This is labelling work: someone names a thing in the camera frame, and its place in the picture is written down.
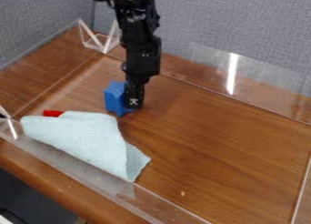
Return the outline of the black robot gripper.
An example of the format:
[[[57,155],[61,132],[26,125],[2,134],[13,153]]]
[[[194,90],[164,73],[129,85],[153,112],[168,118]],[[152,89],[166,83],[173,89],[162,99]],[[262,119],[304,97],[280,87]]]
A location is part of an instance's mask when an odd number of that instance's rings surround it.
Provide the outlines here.
[[[126,108],[138,109],[144,101],[144,84],[160,71],[161,39],[156,0],[112,0],[126,50],[124,95]]]

